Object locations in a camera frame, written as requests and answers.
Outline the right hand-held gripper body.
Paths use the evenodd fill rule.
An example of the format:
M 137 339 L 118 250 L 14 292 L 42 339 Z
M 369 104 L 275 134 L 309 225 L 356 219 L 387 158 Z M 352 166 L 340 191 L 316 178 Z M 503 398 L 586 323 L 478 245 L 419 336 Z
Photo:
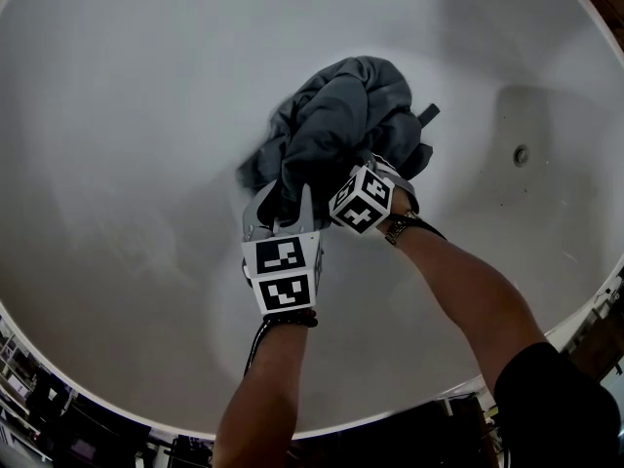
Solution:
M 419 211 L 414 188 L 384 159 L 374 159 L 355 165 L 345 184 L 329 203 L 331 220 L 357 234 L 374 229 L 391 214 L 394 191 L 403 189 L 410 199 L 411 209 Z

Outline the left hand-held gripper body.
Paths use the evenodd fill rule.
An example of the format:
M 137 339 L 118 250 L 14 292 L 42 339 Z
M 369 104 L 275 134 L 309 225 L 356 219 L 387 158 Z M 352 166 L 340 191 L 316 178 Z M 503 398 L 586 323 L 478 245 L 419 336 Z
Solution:
M 242 252 L 243 273 L 261 314 L 316 305 L 323 254 L 320 232 L 274 233 L 266 226 L 249 226 Z

